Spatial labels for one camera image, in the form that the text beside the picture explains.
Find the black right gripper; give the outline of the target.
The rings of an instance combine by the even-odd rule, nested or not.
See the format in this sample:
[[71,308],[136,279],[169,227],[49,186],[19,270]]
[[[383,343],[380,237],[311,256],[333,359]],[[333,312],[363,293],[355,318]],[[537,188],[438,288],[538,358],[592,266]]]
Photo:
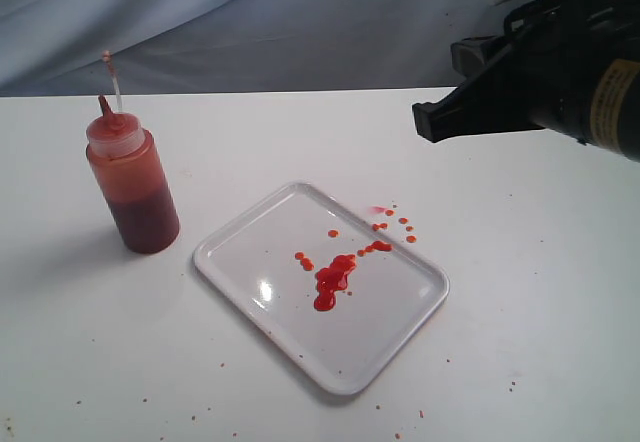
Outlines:
[[534,0],[507,15],[502,36],[463,39],[452,55],[464,82],[412,107],[432,143],[541,129],[630,140],[630,0]]

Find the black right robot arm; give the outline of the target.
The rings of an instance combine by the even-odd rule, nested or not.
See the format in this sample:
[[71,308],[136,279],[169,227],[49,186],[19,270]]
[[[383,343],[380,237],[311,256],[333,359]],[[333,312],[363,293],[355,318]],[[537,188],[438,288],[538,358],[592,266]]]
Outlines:
[[412,108],[428,141],[549,129],[638,159],[639,0],[531,0],[451,58],[462,84]]

